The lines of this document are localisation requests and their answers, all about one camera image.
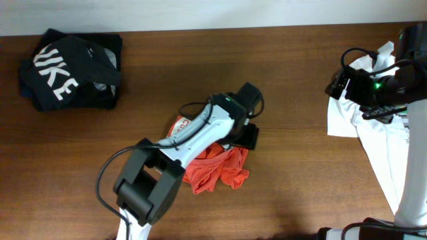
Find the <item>red orange soccer t-shirt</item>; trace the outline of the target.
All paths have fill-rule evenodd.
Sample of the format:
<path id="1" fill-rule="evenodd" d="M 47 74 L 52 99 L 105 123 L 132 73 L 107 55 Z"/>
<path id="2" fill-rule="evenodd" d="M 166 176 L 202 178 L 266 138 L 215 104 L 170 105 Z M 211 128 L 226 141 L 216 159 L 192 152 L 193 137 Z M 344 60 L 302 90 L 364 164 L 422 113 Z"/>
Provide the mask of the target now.
<path id="1" fill-rule="evenodd" d="M 217 181 L 238 189 L 250 176 L 244 169 L 248 153 L 241 147 L 225 148 L 213 143 L 186 167 L 183 182 L 191 185 L 194 195 L 214 191 Z"/>

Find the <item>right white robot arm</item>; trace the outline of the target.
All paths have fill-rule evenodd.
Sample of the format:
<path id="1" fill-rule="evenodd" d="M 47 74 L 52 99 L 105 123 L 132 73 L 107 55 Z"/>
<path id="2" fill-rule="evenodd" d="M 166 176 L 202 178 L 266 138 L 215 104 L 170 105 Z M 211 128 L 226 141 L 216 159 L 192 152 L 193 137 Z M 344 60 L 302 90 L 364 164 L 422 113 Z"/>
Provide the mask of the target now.
<path id="1" fill-rule="evenodd" d="M 358 137 L 394 219 L 368 217 L 318 239 L 426 238 L 426 24 L 341 67 L 326 87 L 328 133 Z"/>

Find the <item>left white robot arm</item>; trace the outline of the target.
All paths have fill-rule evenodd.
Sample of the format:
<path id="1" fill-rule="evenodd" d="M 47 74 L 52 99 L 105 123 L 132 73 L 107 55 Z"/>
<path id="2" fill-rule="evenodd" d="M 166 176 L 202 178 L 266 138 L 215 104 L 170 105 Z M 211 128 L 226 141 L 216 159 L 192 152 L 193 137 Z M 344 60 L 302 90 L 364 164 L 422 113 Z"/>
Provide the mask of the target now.
<path id="1" fill-rule="evenodd" d="M 182 130 L 152 143 L 141 140 L 131 152 L 113 192 L 124 216 L 118 239 L 147 239 L 151 226 L 169 210 L 187 166 L 213 143 L 252 150 L 259 129 L 250 119 L 262 105 L 261 91 L 245 83 L 235 93 L 212 95 Z"/>

